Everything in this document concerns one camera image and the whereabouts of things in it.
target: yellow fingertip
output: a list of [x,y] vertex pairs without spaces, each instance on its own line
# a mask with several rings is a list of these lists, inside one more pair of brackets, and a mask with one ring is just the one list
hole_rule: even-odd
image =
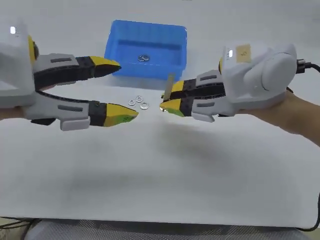
[[93,61],[93,63],[96,66],[99,65],[114,65],[114,66],[119,66],[120,67],[120,63],[118,63],[117,61],[114,60],[109,60],[100,56],[90,56],[91,60]]
[[172,86],[172,91],[171,92],[180,92],[184,88],[184,82],[185,81],[177,81],[173,86]]
[[180,117],[185,117],[184,114],[180,111],[181,99],[173,99],[165,101],[160,104],[160,108],[166,110],[170,114],[175,114]]
[[104,127],[111,127],[114,125],[131,122],[138,116],[138,112],[121,106],[118,104],[108,103],[106,105],[106,118]]
[[30,35],[28,35],[28,46],[29,46],[30,62],[33,65],[36,61],[36,54],[35,54],[34,41],[32,40],[32,37]]

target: green marking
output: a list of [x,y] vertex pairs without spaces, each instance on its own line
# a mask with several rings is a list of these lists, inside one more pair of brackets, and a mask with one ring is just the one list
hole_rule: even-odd
[[185,117],[185,115],[180,111],[172,108],[166,108],[165,110],[168,111],[170,114],[178,115],[179,117]]
[[122,124],[122,123],[129,123],[131,122],[135,117],[134,116],[130,116],[130,115],[120,115],[120,116],[116,116],[114,118],[114,123],[117,124]]

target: human hand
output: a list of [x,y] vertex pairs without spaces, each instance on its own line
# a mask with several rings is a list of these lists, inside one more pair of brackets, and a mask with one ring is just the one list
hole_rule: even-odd
[[[45,91],[53,88],[54,86],[49,86],[41,89],[41,91]],[[0,108],[0,121],[4,119],[22,119],[24,118],[24,112],[21,107],[17,106],[14,108]]]
[[290,91],[286,92],[284,101],[266,108],[240,110],[239,114],[249,114],[258,119],[279,127],[291,134],[300,134],[301,127],[304,125],[306,106],[311,103],[297,97]]

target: black cable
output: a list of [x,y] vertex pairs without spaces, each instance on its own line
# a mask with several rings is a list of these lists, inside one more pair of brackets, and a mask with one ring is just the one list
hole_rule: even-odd
[[1,230],[6,230],[6,229],[18,229],[18,228],[22,228],[22,227],[25,227],[25,226],[28,226],[30,224],[29,223],[26,223],[26,224],[21,224],[21,225],[18,225],[18,226],[8,226],[8,227],[2,227],[0,228]]
[[320,73],[320,66],[312,62],[306,62],[304,59],[298,59],[296,61],[296,74],[303,74],[306,72],[306,69],[315,69]]
[[313,69],[317,70],[320,73],[320,66],[318,66],[317,64],[311,63],[310,64],[310,68],[313,68]]
[[23,223],[23,221],[10,222],[10,223],[7,223],[7,224],[0,225],[0,229],[3,229],[5,227],[9,227],[9,226],[12,226],[12,225],[21,224],[21,223]]
[[318,214],[316,216],[316,222],[315,222],[315,225],[311,228],[299,228],[297,227],[296,229],[302,231],[302,232],[312,232],[314,230],[316,230],[319,225],[320,225],[320,194],[319,194],[319,197],[318,197]]

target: small metal part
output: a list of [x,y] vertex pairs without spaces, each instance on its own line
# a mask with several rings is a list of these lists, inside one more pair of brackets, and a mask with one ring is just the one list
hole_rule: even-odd
[[140,62],[148,62],[150,60],[150,57],[146,54],[142,54],[138,57],[138,60]]
[[135,101],[136,101],[137,103],[142,103],[142,102],[144,101],[144,98],[139,95],[139,96],[136,96]]
[[174,86],[174,81],[175,81],[175,74],[170,73],[168,76],[168,79],[166,81],[164,95],[163,95],[163,101],[168,101],[170,99],[172,87]]
[[129,100],[128,105],[129,106],[134,106],[136,104],[135,100]]
[[142,110],[147,110],[149,108],[149,103],[143,102],[140,104]]

